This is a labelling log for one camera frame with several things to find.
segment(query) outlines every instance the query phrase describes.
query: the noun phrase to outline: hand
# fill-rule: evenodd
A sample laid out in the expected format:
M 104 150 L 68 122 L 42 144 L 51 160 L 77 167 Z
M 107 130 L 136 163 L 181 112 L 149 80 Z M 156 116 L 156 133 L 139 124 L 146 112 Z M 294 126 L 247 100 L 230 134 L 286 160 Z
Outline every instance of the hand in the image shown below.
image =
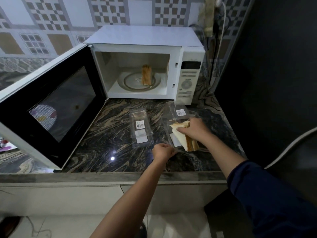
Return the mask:
M 206 136 L 210 135 L 211 132 L 200 118 L 190 118 L 190 122 L 188 128 L 179 127 L 177 131 L 203 143 L 203 140 Z
M 177 152 L 169 144 L 156 144 L 152 149 L 153 158 L 155 161 L 167 163 L 169 158 L 174 156 Z

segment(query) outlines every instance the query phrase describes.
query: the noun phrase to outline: microwave control panel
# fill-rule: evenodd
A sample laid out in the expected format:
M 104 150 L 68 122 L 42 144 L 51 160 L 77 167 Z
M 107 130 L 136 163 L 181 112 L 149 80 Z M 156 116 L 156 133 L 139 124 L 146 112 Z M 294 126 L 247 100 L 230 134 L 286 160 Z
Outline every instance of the microwave control panel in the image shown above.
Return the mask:
M 192 103 L 199 72 L 200 61 L 184 61 L 180 70 L 176 101 L 185 105 Z

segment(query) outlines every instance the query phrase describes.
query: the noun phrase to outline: granite countertop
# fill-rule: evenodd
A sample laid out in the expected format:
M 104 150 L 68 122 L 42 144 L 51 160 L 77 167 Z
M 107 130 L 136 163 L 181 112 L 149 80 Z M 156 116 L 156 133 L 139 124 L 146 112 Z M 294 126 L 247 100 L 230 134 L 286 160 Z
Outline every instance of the granite countertop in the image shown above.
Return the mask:
M 197 85 L 193 103 L 187 106 L 204 120 L 210 130 L 234 151 L 244 156 L 230 124 L 207 85 Z M 136 181 L 152 162 L 151 146 L 133 148 L 129 111 L 146 108 L 154 142 L 167 142 L 160 122 L 169 100 L 109 99 L 62 171 L 51 170 L 20 150 L 0 153 L 0 182 L 87 182 Z M 171 158 L 161 180 L 225 180 L 205 147 L 181 151 Z

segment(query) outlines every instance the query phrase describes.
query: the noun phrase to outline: microwave oven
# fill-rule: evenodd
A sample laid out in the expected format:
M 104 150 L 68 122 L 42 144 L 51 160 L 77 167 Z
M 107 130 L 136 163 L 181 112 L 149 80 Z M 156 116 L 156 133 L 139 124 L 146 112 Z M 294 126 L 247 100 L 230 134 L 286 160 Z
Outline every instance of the microwave oven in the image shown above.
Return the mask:
M 107 98 L 191 104 L 204 55 L 189 27 L 105 25 L 0 91 L 0 135 L 61 170 Z M 144 65 L 152 69 L 149 85 Z

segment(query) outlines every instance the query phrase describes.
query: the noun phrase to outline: open microwave door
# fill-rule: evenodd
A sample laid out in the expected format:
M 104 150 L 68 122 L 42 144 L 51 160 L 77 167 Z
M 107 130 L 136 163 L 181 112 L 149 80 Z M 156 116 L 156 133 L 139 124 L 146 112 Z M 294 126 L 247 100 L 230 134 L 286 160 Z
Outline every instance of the open microwave door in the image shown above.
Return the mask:
M 61 170 L 106 102 L 85 44 L 0 91 L 0 134 Z

